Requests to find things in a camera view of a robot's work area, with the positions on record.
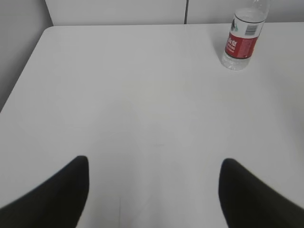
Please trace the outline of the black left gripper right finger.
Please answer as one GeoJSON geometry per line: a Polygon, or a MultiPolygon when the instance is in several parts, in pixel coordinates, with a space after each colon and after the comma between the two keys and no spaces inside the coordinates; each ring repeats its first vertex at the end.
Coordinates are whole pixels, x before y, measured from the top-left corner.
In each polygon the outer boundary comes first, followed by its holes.
{"type": "Polygon", "coordinates": [[[238,161],[226,158],[220,168],[218,197],[230,228],[302,228],[304,210],[238,161]]]}

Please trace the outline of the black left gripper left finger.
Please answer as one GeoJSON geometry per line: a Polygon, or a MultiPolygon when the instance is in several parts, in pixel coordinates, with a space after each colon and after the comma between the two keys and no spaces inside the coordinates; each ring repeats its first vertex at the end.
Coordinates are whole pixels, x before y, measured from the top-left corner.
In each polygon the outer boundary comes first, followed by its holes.
{"type": "Polygon", "coordinates": [[[75,228],[89,193],[89,162],[77,156],[48,180],[0,209],[2,228],[75,228]]]}

